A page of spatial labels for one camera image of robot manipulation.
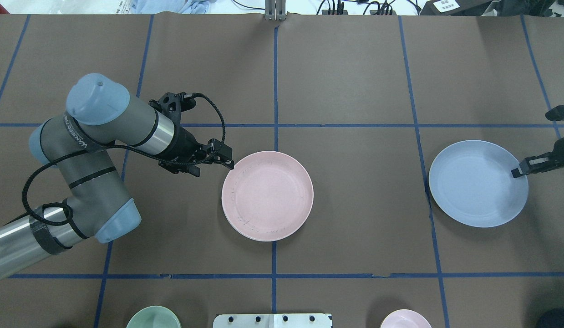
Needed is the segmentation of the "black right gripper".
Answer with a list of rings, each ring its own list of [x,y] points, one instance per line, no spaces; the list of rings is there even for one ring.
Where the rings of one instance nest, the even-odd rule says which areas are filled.
[[[564,121],[564,105],[550,109],[546,112],[545,117],[549,121]],[[511,174],[513,178],[519,178],[560,168],[564,168],[564,137],[554,143],[551,153],[524,158],[519,162],[517,168],[511,170]]]

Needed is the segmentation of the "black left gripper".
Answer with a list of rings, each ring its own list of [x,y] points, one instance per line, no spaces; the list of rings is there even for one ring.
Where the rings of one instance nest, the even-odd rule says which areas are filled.
[[[207,159],[208,164],[219,164],[234,169],[233,150],[220,140],[211,139],[206,145],[198,143],[194,135],[178,128],[169,147],[158,155],[158,165],[172,174],[190,174],[200,177],[196,163]]]

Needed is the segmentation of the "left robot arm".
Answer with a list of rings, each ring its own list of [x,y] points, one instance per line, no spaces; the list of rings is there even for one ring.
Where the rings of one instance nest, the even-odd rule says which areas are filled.
[[[156,160],[172,174],[200,176],[200,164],[234,168],[225,136],[199,143],[181,125],[182,112],[202,93],[167,92],[148,102],[100,73],[89,73],[71,88],[63,114],[34,130],[29,148],[42,166],[21,192],[24,214],[0,228],[0,281],[94,237],[109,243],[142,222],[133,197],[108,151],[123,149]],[[57,168],[71,191],[60,202],[32,207],[35,178]]]

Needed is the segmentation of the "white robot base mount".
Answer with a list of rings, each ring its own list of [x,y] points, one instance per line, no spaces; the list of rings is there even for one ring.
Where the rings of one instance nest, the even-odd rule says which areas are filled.
[[[213,328],[332,328],[332,315],[326,313],[223,314],[213,320]]]

